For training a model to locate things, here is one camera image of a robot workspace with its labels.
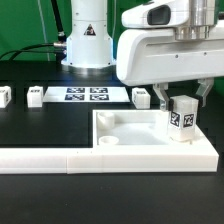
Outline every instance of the cable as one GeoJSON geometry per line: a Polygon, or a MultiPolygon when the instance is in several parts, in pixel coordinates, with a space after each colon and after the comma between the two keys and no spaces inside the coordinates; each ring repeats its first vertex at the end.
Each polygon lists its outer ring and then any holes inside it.
{"type": "MultiPolygon", "coordinates": [[[[44,22],[44,15],[43,15],[43,10],[42,10],[40,0],[37,0],[37,4],[38,4],[38,7],[39,7],[40,19],[41,19],[42,30],[43,30],[43,35],[44,35],[44,42],[47,43],[48,41],[47,41],[46,26],[45,26],[45,22],[44,22]]],[[[49,54],[47,54],[47,59],[48,59],[48,61],[50,61],[50,55],[49,54]]]]}
{"type": "Polygon", "coordinates": [[[112,31],[112,39],[114,40],[115,30],[116,30],[116,23],[117,23],[117,0],[114,0],[114,25],[112,31]]]}
{"type": "Polygon", "coordinates": [[[47,53],[47,54],[57,54],[57,53],[62,53],[62,51],[30,51],[30,50],[12,50],[12,51],[8,51],[8,52],[6,52],[6,53],[4,53],[4,54],[2,54],[2,55],[0,55],[0,60],[3,58],[3,57],[5,57],[6,55],[8,55],[8,54],[11,54],[11,53],[19,53],[19,54],[21,54],[21,53],[47,53]]]}
{"type": "Polygon", "coordinates": [[[54,12],[56,27],[57,27],[57,30],[58,30],[58,40],[61,41],[61,42],[65,42],[66,41],[66,35],[65,35],[63,25],[62,25],[62,22],[61,22],[61,16],[60,16],[60,12],[59,12],[59,9],[58,9],[57,0],[51,0],[51,5],[52,5],[53,12],[54,12]]]}
{"type": "MultiPolygon", "coordinates": [[[[30,50],[30,49],[35,49],[35,48],[41,48],[41,47],[53,47],[54,44],[53,43],[46,43],[46,44],[35,44],[35,45],[31,45],[31,46],[27,46],[24,47],[22,49],[20,49],[21,51],[23,50],[30,50]]],[[[20,54],[20,52],[16,52],[14,53],[10,58],[9,61],[12,61],[15,57],[17,57],[20,54]]]]}

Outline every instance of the white cylinder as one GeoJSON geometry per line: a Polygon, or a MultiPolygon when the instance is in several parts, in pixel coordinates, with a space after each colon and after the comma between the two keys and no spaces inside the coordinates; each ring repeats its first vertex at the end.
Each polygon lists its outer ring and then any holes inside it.
{"type": "Polygon", "coordinates": [[[119,143],[119,138],[115,136],[103,136],[99,138],[99,145],[113,146],[113,145],[117,145],[118,143],[119,143]]]}
{"type": "Polygon", "coordinates": [[[109,130],[115,125],[115,117],[112,112],[100,112],[97,114],[97,126],[100,129],[109,130]]]}
{"type": "Polygon", "coordinates": [[[67,38],[67,58],[76,68],[112,65],[112,39],[107,33],[107,0],[72,0],[72,33],[67,38]]]}

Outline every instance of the white block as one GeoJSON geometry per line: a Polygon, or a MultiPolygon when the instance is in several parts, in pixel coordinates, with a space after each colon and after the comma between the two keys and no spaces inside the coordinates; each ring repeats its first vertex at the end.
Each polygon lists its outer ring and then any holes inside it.
{"type": "Polygon", "coordinates": [[[11,99],[11,88],[9,86],[0,87],[0,108],[5,108],[11,99]]]}
{"type": "Polygon", "coordinates": [[[173,111],[169,114],[168,135],[176,141],[192,140],[195,135],[198,100],[188,96],[171,97],[173,111]]]}
{"type": "Polygon", "coordinates": [[[149,109],[151,96],[144,88],[132,89],[132,102],[137,109],[149,109]]]}
{"type": "Polygon", "coordinates": [[[0,174],[66,173],[67,149],[1,148],[0,174]]]}
{"type": "Polygon", "coordinates": [[[43,105],[43,87],[30,87],[27,93],[28,107],[42,107],[43,105]]]}

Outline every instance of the printed marker sheet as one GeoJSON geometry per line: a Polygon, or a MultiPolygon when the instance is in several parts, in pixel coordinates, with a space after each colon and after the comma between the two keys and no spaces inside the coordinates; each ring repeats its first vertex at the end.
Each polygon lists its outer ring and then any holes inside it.
{"type": "Polygon", "coordinates": [[[125,87],[48,87],[44,102],[130,102],[125,87]]]}

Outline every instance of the green wall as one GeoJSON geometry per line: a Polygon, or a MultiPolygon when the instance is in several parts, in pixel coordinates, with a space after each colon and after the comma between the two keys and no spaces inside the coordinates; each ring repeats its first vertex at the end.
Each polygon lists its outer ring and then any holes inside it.
{"type": "MultiPolygon", "coordinates": [[[[124,31],[121,25],[121,14],[134,6],[147,2],[148,0],[117,0],[116,5],[116,29],[114,32],[114,44],[118,42],[120,34],[124,31]]],[[[0,1],[0,54],[21,49],[23,47],[44,43],[43,27],[39,11],[41,4],[45,34],[47,42],[57,40],[57,30],[54,22],[53,11],[50,0],[1,0],[0,1]]],[[[224,11],[224,0],[220,0],[221,10],[224,11]]],[[[67,35],[71,32],[71,1],[58,0],[58,5],[67,35]]],[[[108,32],[112,35],[114,22],[114,0],[108,0],[108,32]]],[[[27,54],[19,56],[19,60],[48,60],[46,54],[27,54]]]]}

